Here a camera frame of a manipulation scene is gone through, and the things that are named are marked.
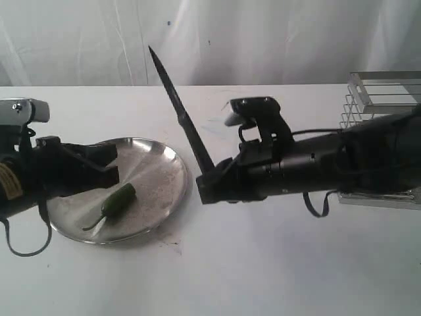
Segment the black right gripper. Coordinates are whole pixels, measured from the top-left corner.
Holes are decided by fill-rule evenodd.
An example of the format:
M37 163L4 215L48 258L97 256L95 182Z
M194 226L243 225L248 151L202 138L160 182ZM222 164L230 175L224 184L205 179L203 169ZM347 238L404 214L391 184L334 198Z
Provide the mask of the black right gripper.
M340 141L294 141L272 146L240 145L234 158L196 178L203 205L221 201L262 201L269 196L305 194L342 187Z

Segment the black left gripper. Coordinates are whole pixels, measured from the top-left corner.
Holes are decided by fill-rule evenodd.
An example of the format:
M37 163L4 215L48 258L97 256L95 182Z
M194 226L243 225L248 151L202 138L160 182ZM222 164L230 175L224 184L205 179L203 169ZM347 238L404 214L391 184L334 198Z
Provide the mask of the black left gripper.
M20 157L33 184L48 197L80 194L86 188L110 188L119 183L116 145L99 143L80 145L62 143L58 136L30 139L19 143Z

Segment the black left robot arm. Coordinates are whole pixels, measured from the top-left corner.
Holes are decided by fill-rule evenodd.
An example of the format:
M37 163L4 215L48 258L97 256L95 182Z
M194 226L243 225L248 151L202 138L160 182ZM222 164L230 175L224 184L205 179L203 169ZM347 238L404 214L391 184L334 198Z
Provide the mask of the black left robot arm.
M80 145L58 136L36 139L27 126L1 127L1 217L57 197L110 188L119 182L114 144Z

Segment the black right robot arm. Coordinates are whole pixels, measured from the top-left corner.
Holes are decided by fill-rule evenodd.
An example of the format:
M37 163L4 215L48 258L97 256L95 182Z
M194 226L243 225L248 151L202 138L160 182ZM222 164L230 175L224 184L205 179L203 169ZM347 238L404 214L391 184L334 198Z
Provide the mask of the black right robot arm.
M392 194L420 185L420 108L321 136L295 140L279 111L258 123L268 133L202 174L204 204L262 201L312 192Z

